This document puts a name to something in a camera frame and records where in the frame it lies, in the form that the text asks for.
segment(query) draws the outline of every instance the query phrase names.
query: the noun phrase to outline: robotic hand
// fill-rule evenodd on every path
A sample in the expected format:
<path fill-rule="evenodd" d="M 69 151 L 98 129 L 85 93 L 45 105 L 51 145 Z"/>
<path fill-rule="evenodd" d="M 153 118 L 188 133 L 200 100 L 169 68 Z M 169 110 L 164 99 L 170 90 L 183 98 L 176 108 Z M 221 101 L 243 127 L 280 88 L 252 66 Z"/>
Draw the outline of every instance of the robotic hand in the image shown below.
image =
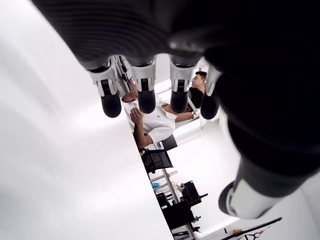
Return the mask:
<path fill-rule="evenodd" d="M 186 109 L 193 67 L 206 58 L 201 114 L 211 119 L 220 105 L 241 153 L 236 179 L 219 198 L 224 213 L 258 218 L 319 171 L 319 14 L 312 3 L 32 1 L 89 72 L 111 118 L 121 111 L 111 56 L 131 64 L 144 113 L 155 108 L 156 54 L 171 55 L 177 113 Z"/>

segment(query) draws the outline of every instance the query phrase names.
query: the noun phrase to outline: blue object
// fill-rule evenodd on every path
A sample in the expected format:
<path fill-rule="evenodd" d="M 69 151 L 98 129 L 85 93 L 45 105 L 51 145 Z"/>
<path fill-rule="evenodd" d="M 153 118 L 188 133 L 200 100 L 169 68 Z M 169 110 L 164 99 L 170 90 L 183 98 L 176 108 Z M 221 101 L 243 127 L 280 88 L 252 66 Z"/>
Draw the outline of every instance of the blue object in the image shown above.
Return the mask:
<path fill-rule="evenodd" d="M 152 188 L 155 189 L 160 186 L 160 183 L 153 182 L 153 183 L 151 183 L 151 185 L 152 185 Z"/>

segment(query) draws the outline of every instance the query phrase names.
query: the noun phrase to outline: white polo shirt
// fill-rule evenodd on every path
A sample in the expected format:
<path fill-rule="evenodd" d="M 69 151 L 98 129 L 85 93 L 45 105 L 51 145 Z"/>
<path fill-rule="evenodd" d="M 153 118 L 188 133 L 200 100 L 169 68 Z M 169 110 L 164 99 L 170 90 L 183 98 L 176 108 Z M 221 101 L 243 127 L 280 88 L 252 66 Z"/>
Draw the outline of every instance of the white polo shirt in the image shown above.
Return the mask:
<path fill-rule="evenodd" d="M 132 132 L 134 132 L 135 123 L 131 120 L 130 112 L 133 108 L 139 108 L 138 101 L 123 102 L 122 104 L 128 118 L 130 128 Z M 154 111 L 149 114 L 143 113 L 142 121 L 144 133 L 151 137 L 154 144 L 167 139 L 175 130 L 175 119 L 177 116 L 170 112 L 166 112 L 161 107 L 162 105 L 167 104 L 168 103 L 164 102 L 161 97 L 156 95 Z"/>

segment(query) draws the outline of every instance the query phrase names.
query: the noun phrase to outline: white surface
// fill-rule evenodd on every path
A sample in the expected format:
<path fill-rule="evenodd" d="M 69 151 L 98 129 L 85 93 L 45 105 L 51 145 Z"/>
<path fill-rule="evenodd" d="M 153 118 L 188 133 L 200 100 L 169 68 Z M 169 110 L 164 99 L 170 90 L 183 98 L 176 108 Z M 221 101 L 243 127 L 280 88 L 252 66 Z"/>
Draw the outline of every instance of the white surface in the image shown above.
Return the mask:
<path fill-rule="evenodd" d="M 166 53 L 160 53 L 156 56 L 155 84 L 162 83 L 170 79 L 170 57 Z M 208 62 L 204 57 L 200 58 L 195 69 L 201 68 L 202 71 L 208 71 Z"/>
<path fill-rule="evenodd" d="M 206 235 L 219 229 L 221 223 L 235 221 L 236 218 L 220 211 L 218 199 L 221 191 L 235 180 L 239 158 L 228 145 L 218 123 L 198 127 L 175 139 L 178 147 L 168 151 L 174 168 L 168 172 L 178 170 L 178 174 L 171 179 L 178 184 L 193 180 L 199 195 L 208 193 L 202 203 L 191 209 L 195 216 L 201 216 L 195 226 L 201 227 L 200 231 Z"/>
<path fill-rule="evenodd" d="M 172 239 L 125 113 L 28 1 L 0 2 L 0 35 L 0 239 Z"/>
<path fill-rule="evenodd" d="M 162 95 L 164 93 L 166 93 L 166 95 L 168 96 L 168 98 L 164 98 L 164 99 L 168 99 L 170 102 L 170 98 L 171 98 L 171 80 L 167 79 L 164 80 L 160 83 L 157 83 L 154 85 L 154 92 L 156 95 Z"/>
<path fill-rule="evenodd" d="M 228 234 L 232 233 L 233 229 L 247 229 L 260 225 L 279 217 L 283 219 L 274 223 L 270 228 L 259 236 L 259 240 L 319 240 L 320 235 L 317 231 L 317 226 L 313 220 L 312 213 L 305 200 L 305 197 L 300 189 L 285 197 L 281 202 L 276 204 L 263 217 L 255 220 L 237 220 L 236 222 L 223 226 L 226 228 Z M 255 230 L 250 234 L 265 230 L 263 227 Z M 203 240 L 217 240 L 225 238 L 224 229 L 215 231 L 207 235 Z"/>
<path fill-rule="evenodd" d="M 186 134 L 189 131 L 198 129 L 199 127 L 200 127 L 200 117 L 198 117 L 197 119 L 176 122 L 173 136 L 177 138 L 178 136 Z"/>

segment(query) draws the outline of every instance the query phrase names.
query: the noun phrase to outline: person sitting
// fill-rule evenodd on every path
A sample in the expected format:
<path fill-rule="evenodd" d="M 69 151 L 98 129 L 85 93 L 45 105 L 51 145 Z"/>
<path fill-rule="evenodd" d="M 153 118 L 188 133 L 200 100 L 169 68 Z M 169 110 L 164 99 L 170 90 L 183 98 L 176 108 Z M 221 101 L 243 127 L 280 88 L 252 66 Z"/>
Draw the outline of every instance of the person sitting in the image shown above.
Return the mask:
<path fill-rule="evenodd" d="M 201 105 L 202 94 L 199 90 L 190 91 L 190 99 L 196 108 Z M 131 91 L 123 96 L 122 104 L 127 115 L 134 140 L 139 149 L 153 143 L 158 143 L 170 137 L 175 130 L 175 122 L 193 118 L 193 109 L 187 106 L 184 113 L 176 113 L 171 105 L 160 96 L 155 96 L 155 109 L 152 113 L 145 114 L 139 110 L 138 92 Z"/>
<path fill-rule="evenodd" d="M 207 73 L 205 71 L 197 71 L 195 77 L 192 79 L 192 88 L 199 89 L 203 94 L 206 91 L 206 77 Z"/>

